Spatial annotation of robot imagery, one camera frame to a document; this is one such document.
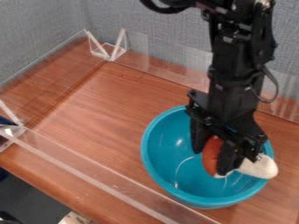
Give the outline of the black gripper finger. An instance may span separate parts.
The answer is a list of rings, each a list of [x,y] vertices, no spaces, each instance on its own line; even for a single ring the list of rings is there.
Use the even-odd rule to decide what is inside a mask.
[[[210,128],[191,119],[191,147],[195,154],[202,153],[210,139],[218,138]]]
[[[243,163],[245,155],[239,144],[226,140],[219,148],[217,174],[227,176]]]

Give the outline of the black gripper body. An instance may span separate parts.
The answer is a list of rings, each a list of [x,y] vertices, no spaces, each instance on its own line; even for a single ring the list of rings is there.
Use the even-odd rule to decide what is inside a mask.
[[[223,141],[239,144],[245,158],[258,161],[267,134],[258,125],[254,114],[261,101],[263,81],[269,70],[251,71],[245,76],[226,77],[210,67],[210,91],[203,99],[198,90],[189,92],[186,112],[191,119],[205,124]]]

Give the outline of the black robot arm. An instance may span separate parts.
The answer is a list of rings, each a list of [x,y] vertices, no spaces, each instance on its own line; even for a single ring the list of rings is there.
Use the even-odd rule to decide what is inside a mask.
[[[267,134],[255,122],[266,78],[266,63],[274,59],[273,33],[275,0],[141,0],[162,14],[190,8],[202,11],[210,24],[213,61],[209,69],[210,91],[206,100],[197,90],[189,92],[186,112],[191,118],[191,147],[202,154],[203,167],[215,178],[234,171],[261,179],[278,174],[275,160],[263,152]]]

